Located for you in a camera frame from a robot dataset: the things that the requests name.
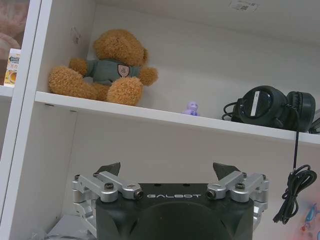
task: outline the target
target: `box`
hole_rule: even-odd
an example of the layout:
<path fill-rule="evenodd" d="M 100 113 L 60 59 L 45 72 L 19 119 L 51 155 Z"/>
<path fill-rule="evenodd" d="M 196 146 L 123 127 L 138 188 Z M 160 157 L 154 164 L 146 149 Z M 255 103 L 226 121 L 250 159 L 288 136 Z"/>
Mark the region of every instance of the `box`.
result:
<path fill-rule="evenodd" d="M 4 77 L 4 85 L 8 87 L 14 87 L 17 78 L 17 71 L 20 61 L 21 49 L 11 48 L 8 63 L 6 65 L 6 72 Z"/>

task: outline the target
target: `silver metal linkage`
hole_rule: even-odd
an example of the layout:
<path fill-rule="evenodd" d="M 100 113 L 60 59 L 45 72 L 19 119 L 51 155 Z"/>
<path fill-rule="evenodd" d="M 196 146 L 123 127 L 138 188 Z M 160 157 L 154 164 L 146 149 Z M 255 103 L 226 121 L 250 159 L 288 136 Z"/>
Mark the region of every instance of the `silver metal linkage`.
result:
<path fill-rule="evenodd" d="M 118 199 L 119 192 L 125 199 L 139 200 L 144 193 L 138 183 L 126 182 L 118 176 L 102 171 L 93 176 L 76 175 L 72 181 L 73 204 L 82 217 L 83 224 L 97 237 L 95 200 L 111 203 Z"/>
<path fill-rule="evenodd" d="M 261 215 L 268 208 L 269 180 L 264 174 L 253 173 L 247 177 L 246 173 L 234 171 L 222 178 L 218 183 L 209 183 L 207 197 L 211 200 L 223 199 L 230 191 L 231 199 L 245 203 L 253 200 L 253 230 L 259 225 Z"/>

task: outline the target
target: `screw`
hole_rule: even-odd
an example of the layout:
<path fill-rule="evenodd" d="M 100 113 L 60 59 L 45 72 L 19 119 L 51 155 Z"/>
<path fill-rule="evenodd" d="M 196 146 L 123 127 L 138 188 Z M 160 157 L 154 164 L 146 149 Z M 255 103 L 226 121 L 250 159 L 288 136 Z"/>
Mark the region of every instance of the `screw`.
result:
<path fill-rule="evenodd" d="M 114 184 L 112 182 L 107 182 L 104 185 L 104 190 L 112 190 L 112 189 L 114 189 Z"/>
<path fill-rule="evenodd" d="M 246 185 L 244 185 L 243 183 L 237 183 L 235 185 L 235 188 L 238 189 L 238 190 L 243 190 L 245 189 Z"/>
<path fill-rule="evenodd" d="M 212 190 L 208 190 L 206 192 L 206 196 L 208 199 L 215 199 L 216 198 L 216 192 Z"/>
<path fill-rule="evenodd" d="M 144 197 L 144 192 L 143 191 L 137 191 L 134 193 L 134 199 L 136 200 L 140 200 Z"/>

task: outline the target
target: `black headphones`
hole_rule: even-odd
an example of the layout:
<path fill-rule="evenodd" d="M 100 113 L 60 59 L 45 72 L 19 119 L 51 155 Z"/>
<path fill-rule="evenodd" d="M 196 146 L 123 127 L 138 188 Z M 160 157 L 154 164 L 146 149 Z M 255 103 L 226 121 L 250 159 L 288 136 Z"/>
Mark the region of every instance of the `black headphones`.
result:
<path fill-rule="evenodd" d="M 285 96 L 272 86 L 258 86 L 237 102 L 227 104 L 224 115 L 231 121 L 271 128 L 306 132 L 315 116 L 316 102 L 310 93 L 291 91 Z"/>

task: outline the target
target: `purple toy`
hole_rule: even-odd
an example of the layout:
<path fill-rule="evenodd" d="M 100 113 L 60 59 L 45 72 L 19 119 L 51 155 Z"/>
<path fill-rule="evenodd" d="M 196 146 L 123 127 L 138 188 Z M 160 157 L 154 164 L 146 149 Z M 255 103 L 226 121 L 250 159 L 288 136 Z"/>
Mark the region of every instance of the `purple toy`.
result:
<path fill-rule="evenodd" d="M 183 111 L 183 114 L 192 115 L 192 116 L 199 116 L 197 113 L 198 104 L 195 101 L 190 101 L 186 106 L 186 110 Z"/>

